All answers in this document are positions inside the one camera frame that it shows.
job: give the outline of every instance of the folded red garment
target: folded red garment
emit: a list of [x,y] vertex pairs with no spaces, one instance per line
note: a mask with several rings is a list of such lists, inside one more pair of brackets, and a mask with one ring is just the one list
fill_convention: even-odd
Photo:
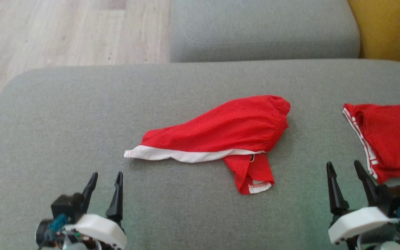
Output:
[[400,177],[400,105],[343,107],[343,114],[365,148],[370,174],[379,183]]
[[223,158],[239,192],[258,193],[274,184],[266,152],[288,127],[289,110],[290,104],[275,95],[235,99],[184,124],[148,131],[124,157],[184,163]]

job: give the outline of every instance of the red fabric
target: red fabric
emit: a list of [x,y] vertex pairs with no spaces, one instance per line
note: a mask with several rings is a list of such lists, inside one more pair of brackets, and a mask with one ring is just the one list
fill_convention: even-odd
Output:
[[400,105],[345,104],[377,159],[371,167],[383,183],[400,177]]
[[[188,152],[246,149],[269,152],[288,127],[290,104],[275,95],[258,95],[224,103],[184,124],[150,130],[141,145]],[[235,185],[248,194],[253,180],[274,184],[265,154],[224,157]]]

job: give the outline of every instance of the gray cushion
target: gray cushion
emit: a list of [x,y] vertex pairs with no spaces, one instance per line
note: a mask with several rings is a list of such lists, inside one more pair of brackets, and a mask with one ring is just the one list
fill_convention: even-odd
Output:
[[357,58],[346,0],[173,0],[172,62]]
[[[153,128],[230,99],[274,94],[291,103],[289,128],[268,158],[268,191],[240,195],[222,160],[123,158]],[[400,63],[284,60],[41,69],[0,95],[0,249],[34,249],[34,231],[60,194],[100,174],[90,213],[103,215],[124,172],[128,249],[332,247],[325,163],[352,208],[365,206],[353,160],[364,150],[343,103],[400,104]],[[400,179],[389,183],[400,183]]]

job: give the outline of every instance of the mustard yellow upholstery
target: mustard yellow upholstery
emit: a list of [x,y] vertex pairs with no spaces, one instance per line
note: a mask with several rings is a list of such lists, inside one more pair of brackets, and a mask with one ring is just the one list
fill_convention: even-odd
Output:
[[359,26],[361,58],[400,61],[400,0],[349,0]]

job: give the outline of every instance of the gray upholstered seat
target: gray upholstered seat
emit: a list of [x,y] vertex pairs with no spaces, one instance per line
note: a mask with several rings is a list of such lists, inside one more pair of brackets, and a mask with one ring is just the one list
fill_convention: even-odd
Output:
[[357,58],[346,0],[173,0],[172,62]]
[[[289,128],[268,158],[276,179],[243,196],[222,160],[123,158],[150,129],[230,99],[274,94]],[[400,104],[400,63],[279,60],[41,69],[0,95],[0,249],[35,249],[35,227],[62,193],[98,171],[90,213],[104,214],[124,173],[127,249],[335,249],[325,163],[351,207],[365,206],[353,160],[365,164],[342,105]],[[400,183],[395,179],[389,183]]]

